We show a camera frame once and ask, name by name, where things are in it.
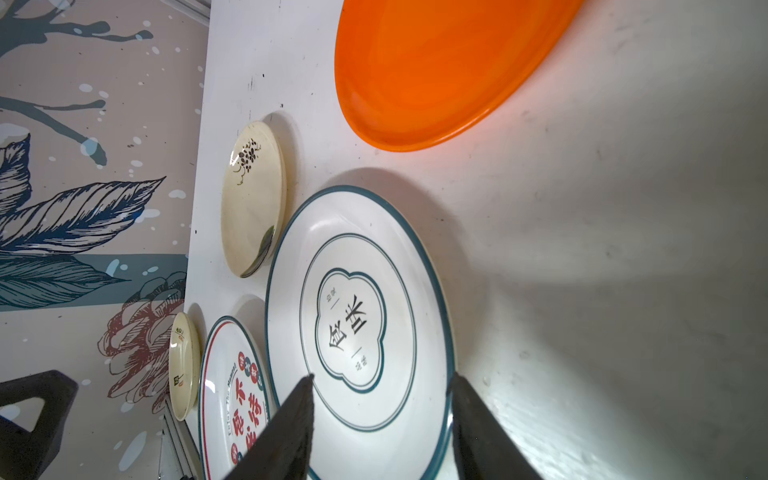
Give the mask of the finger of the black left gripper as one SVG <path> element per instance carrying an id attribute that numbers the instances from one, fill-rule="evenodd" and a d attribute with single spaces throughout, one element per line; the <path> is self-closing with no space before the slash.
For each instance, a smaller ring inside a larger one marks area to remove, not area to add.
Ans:
<path id="1" fill-rule="evenodd" d="M 38 479 L 60 452 L 78 383 L 58 370 L 1 383 L 1 477 Z"/>

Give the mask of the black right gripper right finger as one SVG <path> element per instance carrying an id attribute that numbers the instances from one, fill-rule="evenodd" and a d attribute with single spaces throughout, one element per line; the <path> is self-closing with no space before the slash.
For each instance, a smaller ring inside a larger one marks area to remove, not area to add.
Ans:
<path id="1" fill-rule="evenodd" d="M 542 480 L 465 377 L 455 373 L 448 391 L 459 479 Z"/>

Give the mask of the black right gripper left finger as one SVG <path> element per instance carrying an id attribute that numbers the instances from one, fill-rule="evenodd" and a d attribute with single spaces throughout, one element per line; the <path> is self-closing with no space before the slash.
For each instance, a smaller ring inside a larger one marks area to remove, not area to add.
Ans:
<path id="1" fill-rule="evenodd" d="M 307 479 L 314 431 L 314 375 L 301 378 L 226 479 Z"/>

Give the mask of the white plate green cloud outline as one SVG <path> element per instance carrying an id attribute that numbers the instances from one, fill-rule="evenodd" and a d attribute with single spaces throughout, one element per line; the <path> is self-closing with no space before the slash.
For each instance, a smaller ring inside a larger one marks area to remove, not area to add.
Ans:
<path id="1" fill-rule="evenodd" d="M 405 217 L 360 187 L 317 192 L 287 224 L 265 301 L 276 400 L 313 379 L 309 476 L 435 478 L 451 435 L 454 341 Z"/>

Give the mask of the orange plastic plate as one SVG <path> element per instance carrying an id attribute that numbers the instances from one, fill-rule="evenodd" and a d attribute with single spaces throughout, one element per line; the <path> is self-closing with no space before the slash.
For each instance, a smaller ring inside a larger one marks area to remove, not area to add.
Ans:
<path id="1" fill-rule="evenodd" d="M 346 1 L 334 55 L 342 114 L 382 150 L 442 143 L 504 103 L 580 7 L 572 0 Z"/>

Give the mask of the white plate red characters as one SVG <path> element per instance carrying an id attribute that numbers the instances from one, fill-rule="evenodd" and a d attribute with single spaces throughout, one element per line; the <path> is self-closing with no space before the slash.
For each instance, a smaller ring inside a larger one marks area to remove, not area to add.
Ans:
<path id="1" fill-rule="evenodd" d="M 205 479 L 223 479 L 255 445 L 274 402 L 264 362 L 249 331 L 223 316 L 209 331 L 201 357 L 199 451 Z"/>

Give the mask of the cream yellow plate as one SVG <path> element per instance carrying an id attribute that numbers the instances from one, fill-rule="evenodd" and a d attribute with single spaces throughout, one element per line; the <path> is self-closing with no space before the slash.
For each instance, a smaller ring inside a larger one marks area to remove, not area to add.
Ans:
<path id="1" fill-rule="evenodd" d="M 169 392 L 174 418 L 181 422 L 196 404 L 201 366 L 199 335 L 189 316 L 178 313 L 169 340 Z"/>

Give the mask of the cream small floral plate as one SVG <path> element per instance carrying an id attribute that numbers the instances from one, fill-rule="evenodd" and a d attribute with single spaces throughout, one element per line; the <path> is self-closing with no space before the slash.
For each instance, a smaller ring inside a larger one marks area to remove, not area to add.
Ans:
<path id="1" fill-rule="evenodd" d="M 228 161 L 221 197 L 221 238 L 236 276 L 254 274 L 270 259 L 286 204 L 282 152 L 272 129 L 252 122 L 239 134 Z"/>

